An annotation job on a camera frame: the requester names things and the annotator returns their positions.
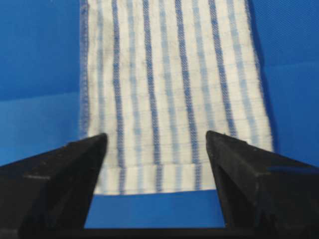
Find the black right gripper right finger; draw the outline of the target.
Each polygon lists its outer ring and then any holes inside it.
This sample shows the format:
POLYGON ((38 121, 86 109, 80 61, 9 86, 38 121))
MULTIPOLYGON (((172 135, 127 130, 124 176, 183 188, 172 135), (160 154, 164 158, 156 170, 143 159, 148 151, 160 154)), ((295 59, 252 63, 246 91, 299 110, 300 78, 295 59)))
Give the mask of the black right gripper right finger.
POLYGON ((206 150, 228 229, 257 238, 319 236, 319 169, 214 131, 206 150))

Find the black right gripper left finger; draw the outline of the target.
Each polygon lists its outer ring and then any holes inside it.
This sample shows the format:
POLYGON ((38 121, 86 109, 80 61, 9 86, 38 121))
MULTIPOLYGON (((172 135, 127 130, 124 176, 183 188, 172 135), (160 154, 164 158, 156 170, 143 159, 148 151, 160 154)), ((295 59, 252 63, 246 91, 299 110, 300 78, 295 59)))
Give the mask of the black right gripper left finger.
POLYGON ((2 166, 1 238, 83 229, 107 143, 102 133, 2 166))

